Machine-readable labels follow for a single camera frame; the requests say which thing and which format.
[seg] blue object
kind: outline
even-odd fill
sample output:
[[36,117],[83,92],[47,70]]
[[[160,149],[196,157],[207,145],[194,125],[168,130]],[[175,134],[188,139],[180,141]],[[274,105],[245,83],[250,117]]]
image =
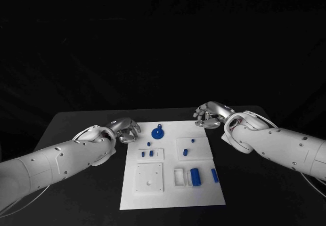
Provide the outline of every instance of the blue object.
[[161,124],[158,124],[157,128],[152,129],[151,136],[157,140],[164,136],[164,131],[161,129]]
[[216,174],[214,169],[212,169],[212,177],[213,177],[214,183],[217,183],[219,179],[217,179],[217,174]]
[[199,170],[197,168],[190,169],[190,174],[191,174],[191,185],[193,186],[200,186],[200,177],[199,177]]

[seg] white cable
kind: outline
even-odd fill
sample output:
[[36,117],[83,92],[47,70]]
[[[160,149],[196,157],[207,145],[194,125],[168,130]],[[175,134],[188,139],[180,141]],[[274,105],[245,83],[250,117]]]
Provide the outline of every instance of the white cable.
[[[276,125],[268,120],[268,119],[265,119],[261,115],[258,115],[258,114],[255,114],[259,118],[262,118],[275,128],[278,128],[276,127]],[[305,176],[304,176],[304,174],[302,173],[300,173],[301,174],[301,176],[304,177],[304,179],[305,179],[305,181],[308,182],[308,184],[311,185],[311,187],[314,188],[314,190],[326,197],[326,195],[318,191],[318,189],[314,187],[314,185],[311,184],[311,182],[307,180],[307,178],[305,178]]]
[[317,192],[324,196],[324,198],[326,198],[326,195],[317,190],[317,188],[314,187],[314,185],[311,184],[311,182],[307,180],[304,174],[302,174],[302,173],[300,173],[300,174],[302,175],[302,177],[304,177],[307,183],[312,186],[312,188],[315,189],[315,191],[317,191]]
[[37,199],[37,197],[28,202],[28,204],[25,205],[25,206],[23,206],[18,210],[15,210],[12,213],[10,213],[10,214],[7,214],[7,215],[4,215],[4,216],[0,216],[0,218],[2,218],[2,217],[5,217],[5,216],[8,216],[8,215],[11,215],[11,214],[14,214],[17,211],[20,211],[24,207],[27,207],[28,205],[30,205],[30,203]]

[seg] white plastic block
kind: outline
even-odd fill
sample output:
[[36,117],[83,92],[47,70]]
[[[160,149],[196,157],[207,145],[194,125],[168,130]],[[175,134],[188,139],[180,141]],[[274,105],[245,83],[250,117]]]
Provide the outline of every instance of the white plastic block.
[[164,151],[162,149],[139,149],[137,152],[137,161],[162,161]]
[[162,163],[145,163],[135,165],[134,177],[135,193],[162,192]]
[[190,171],[186,172],[186,185],[191,187],[191,173]]
[[178,161],[197,161],[212,159],[212,151],[209,147],[207,137],[177,138],[175,147]]
[[184,187],[183,169],[173,169],[174,186]]

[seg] white rectangular piece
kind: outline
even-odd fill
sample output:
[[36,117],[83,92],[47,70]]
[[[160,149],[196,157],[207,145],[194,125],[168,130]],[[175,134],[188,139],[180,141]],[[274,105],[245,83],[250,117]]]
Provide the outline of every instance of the white rectangular piece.
[[191,187],[191,172],[186,172],[186,185],[187,187]]
[[[177,159],[178,161],[197,161],[212,159],[209,140],[206,137],[177,138]],[[187,155],[183,156],[183,150],[187,149]]]
[[147,163],[135,165],[134,192],[162,192],[162,164]]
[[[225,205],[220,184],[214,183],[212,178],[210,169],[214,169],[213,160],[207,159],[200,161],[178,161],[177,158],[177,139],[187,137],[190,144],[194,145],[197,144],[196,142],[199,141],[199,139],[201,137],[206,137],[204,129],[196,126],[194,122],[196,121],[138,122],[141,133],[138,134],[138,139],[135,140],[135,142],[128,144],[126,149],[124,183],[119,203],[121,210]],[[151,137],[151,131],[154,128],[157,128],[158,124],[161,124],[164,136],[161,139],[155,140]],[[206,144],[201,144],[200,146],[209,147],[207,140]],[[139,161],[139,149],[162,149],[162,160]],[[147,165],[148,163],[162,164],[162,192],[137,193],[134,191],[135,168],[138,165]],[[199,169],[201,182],[200,186],[193,187],[190,185],[190,175],[186,174],[186,172],[188,172],[191,168]],[[183,169],[186,185],[183,188],[174,186],[174,169]]]
[[184,187],[183,169],[173,169],[174,186]]
[[162,148],[160,149],[139,149],[137,153],[138,161],[162,161],[164,152]]

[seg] black table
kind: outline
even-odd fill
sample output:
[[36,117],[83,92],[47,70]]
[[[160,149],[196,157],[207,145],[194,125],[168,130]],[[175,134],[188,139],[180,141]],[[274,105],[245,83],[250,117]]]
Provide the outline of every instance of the black table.
[[[233,106],[266,117],[258,106]],[[196,108],[63,112],[53,117],[34,150],[70,140],[92,125],[119,117],[137,122],[193,120]],[[119,210],[126,144],[96,167],[53,184],[38,199],[0,225],[326,225],[326,202],[298,172],[252,151],[243,154],[220,139],[222,127],[206,130],[220,180],[225,206]],[[31,200],[36,192],[18,204]]]

